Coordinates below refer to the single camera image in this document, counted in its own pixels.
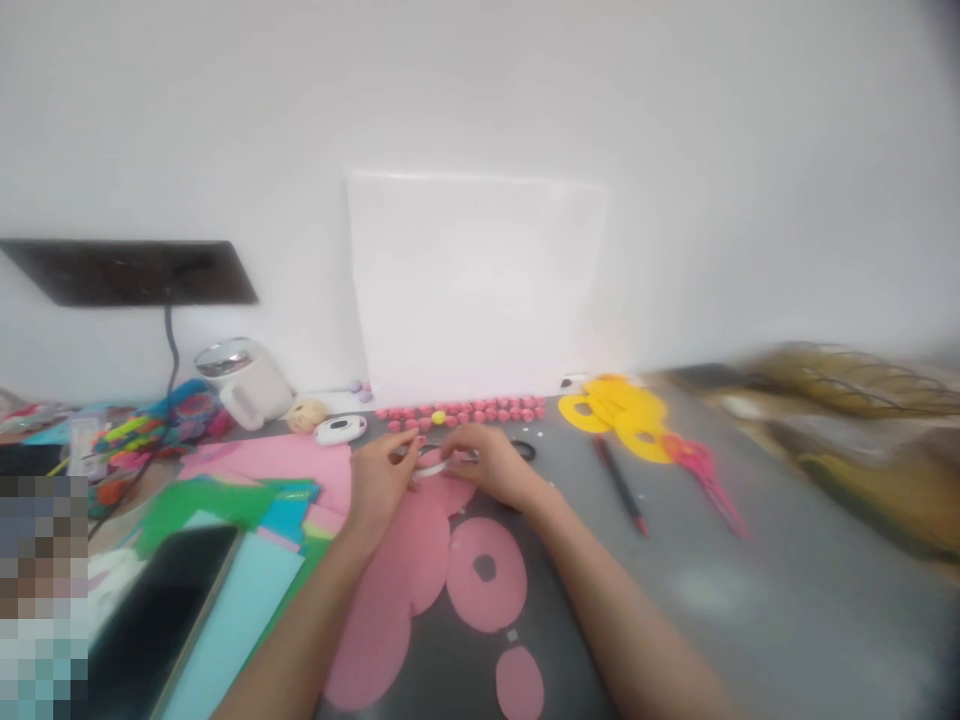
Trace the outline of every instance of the black cord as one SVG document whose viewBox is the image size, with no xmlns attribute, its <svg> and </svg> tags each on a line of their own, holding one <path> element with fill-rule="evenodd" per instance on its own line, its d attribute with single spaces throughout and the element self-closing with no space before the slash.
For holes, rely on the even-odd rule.
<svg viewBox="0 0 960 720">
<path fill-rule="evenodd" d="M 167 435 L 173 428 L 173 423 L 176 419 L 176 413 L 173 409 L 173 383 L 176 381 L 177 372 L 180 370 L 180 351 L 177 350 L 177 341 L 173 337 L 173 302 L 170 295 L 170 288 L 167 288 L 167 302 L 163 306 L 163 327 L 167 333 L 167 344 L 170 346 L 170 354 L 173 355 L 173 370 L 170 373 L 170 380 L 167 382 L 167 416 L 163 423 L 163 433 L 160 435 L 160 442 L 157 443 L 157 446 L 153 449 L 153 452 L 150 453 L 150 457 L 148 457 L 147 461 L 141 466 L 136 477 L 133 478 L 133 482 L 124 488 L 123 492 L 120 493 L 120 497 L 117 498 L 117 501 L 107 508 L 105 515 L 97 520 L 96 524 L 93 526 L 93 529 L 90 530 L 90 533 L 87 535 L 87 542 L 90 542 L 90 540 L 93 539 L 93 536 L 97 534 L 97 531 L 107 520 L 113 516 L 113 513 L 117 510 L 117 508 L 123 504 L 123 501 L 126 499 L 130 491 L 137 486 L 137 483 L 140 482 L 141 478 L 143 478 L 144 474 L 147 472 L 147 469 L 153 464 L 153 461 L 163 449 L 163 445 L 167 441 Z"/>
</svg>

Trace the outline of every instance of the pink scissors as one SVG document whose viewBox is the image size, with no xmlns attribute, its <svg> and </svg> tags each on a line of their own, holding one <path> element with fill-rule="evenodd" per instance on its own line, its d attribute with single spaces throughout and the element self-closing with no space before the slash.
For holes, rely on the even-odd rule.
<svg viewBox="0 0 960 720">
<path fill-rule="evenodd" d="M 740 519 L 740 513 L 737 512 L 737 508 L 717 480 L 717 472 L 713 466 L 713 453 L 700 443 L 684 440 L 679 435 L 664 435 L 661 441 L 663 449 L 675 463 L 696 475 L 697 480 L 700 481 L 700 487 L 710 498 L 710 502 L 720 516 L 727 521 L 727 525 L 734 534 L 742 538 L 750 537 L 750 531 Z"/>
</svg>

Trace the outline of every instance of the marker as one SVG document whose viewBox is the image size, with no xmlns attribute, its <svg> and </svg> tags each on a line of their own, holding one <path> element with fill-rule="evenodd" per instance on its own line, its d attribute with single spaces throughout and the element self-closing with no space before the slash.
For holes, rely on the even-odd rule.
<svg viewBox="0 0 960 720">
<path fill-rule="evenodd" d="M 617 486 L 620 498 L 623 500 L 623 504 L 627 506 L 627 512 L 629 512 L 630 517 L 633 518 L 633 524 L 643 533 L 644 537 L 650 537 L 650 534 L 647 532 L 647 523 L 643 519 L 643 513 L 640 512 L 640 506 L 637 505 L 637 501 L 633 495 L 630 494 L 630 488 L 627 487 L 627 482 L 623 479 L 623 475 L 620 474 L 620 468 L 618 468 L 617 464 L 613 461 L 613 456 L 610 454 L 607 441 L 600 435 L 594 435 L 593 444 L 597 448 L 597 455 L 600 456 L 600 461 L 604 464 L 604 467 L 607 468 L 610 477 L 613 478 L 613 484 Z"/>
</svg>

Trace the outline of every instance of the smartphone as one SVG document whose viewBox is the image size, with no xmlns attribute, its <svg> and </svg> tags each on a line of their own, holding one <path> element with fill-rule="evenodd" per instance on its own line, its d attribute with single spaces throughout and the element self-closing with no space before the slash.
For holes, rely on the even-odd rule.
<svg viewBox="0 0 960 720">
<path fill-rule="evenodd" d="M 241 537 L 236 525 L 216 525 L 157 549 L 91 648 L 91 718 L 159 717 Z"/>
</svg>

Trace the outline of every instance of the pixelated area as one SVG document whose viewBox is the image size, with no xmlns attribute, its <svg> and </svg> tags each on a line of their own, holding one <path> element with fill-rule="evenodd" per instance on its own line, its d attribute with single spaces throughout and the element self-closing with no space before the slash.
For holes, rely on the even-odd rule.
<svg viewBox="0 0 960 720">
<path fill-rule="evenodd" d="M 86 717 L 87 482 L 0 477 L 0 718 Z"/>
</svg>

